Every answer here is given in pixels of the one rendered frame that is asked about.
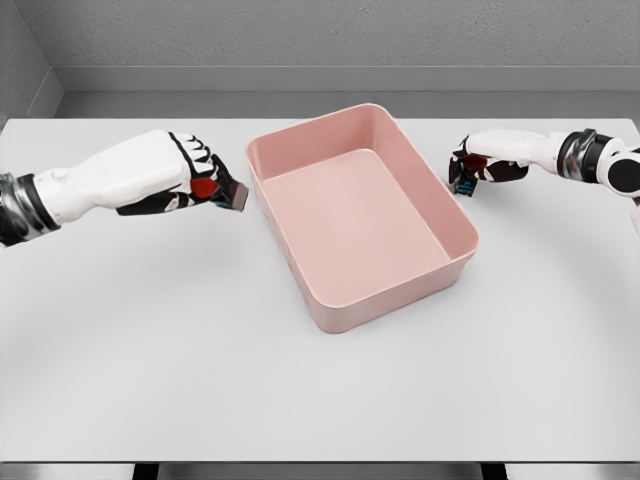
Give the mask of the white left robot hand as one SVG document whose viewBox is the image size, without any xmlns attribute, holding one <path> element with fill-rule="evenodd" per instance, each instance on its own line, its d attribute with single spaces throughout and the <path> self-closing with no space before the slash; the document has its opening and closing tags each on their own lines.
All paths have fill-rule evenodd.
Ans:
<svg viewBox="0 0 640 480">
<path fill-rule="evenodd" d="M 110 147 L 91 158 L 88 167 L 99 206 L 121 216 L 156 215 L 212 203 L 196 199 L 190 181 L 216 178 L 219 172 L 232 177 L 202 140 L 164 130 Z"/>
</svg>

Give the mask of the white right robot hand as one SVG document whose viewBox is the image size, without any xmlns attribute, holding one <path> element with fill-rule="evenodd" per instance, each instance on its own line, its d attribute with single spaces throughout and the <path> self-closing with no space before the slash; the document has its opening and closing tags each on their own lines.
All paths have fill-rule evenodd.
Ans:
<svg viewBox="0 0 640 480">
<path fill-rule="evenodd" d="M 524 130 L 489 129 L 467 135 L 451 157 L 476 154 L 488 159 L 477 173 L 478 181 L 504 183 L 524 179 L 529 173 L 527 141 Z"/>
</svg>

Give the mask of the red-buttoned industrial switch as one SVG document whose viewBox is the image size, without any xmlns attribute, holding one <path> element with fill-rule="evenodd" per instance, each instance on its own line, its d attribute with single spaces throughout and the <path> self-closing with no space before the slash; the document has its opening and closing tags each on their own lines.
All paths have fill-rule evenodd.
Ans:
<svg viewBox="0 0 640 480">
<path fill-rule="evenodd" d="M 216 178 L 199 178 L 190 181 L 191 193 L 198 200 L 214 203 L 220 208 L 243 212 L 249 189 L 224 172 Z"/>
<path fill-rule="evenodd" d="M 471 197 L 475 191 L 477 173 L 488 163 L 486 157 L 469 154 L 463 157 L 453 155 L 449 163 L 449 184 L 454 194 Z"/>
</svg>

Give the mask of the pink plastic basket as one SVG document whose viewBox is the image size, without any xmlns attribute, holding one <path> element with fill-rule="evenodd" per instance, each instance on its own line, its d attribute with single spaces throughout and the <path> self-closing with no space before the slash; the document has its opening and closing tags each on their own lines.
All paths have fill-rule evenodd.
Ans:
<svg viewBox="0 0 640 480">
<path fill-rule="evenodd" d="M 387 110 L 251 140 L 254 192 L 318 327 L 342 333 L 453 285 L 478 232 Z"/>
</svg>

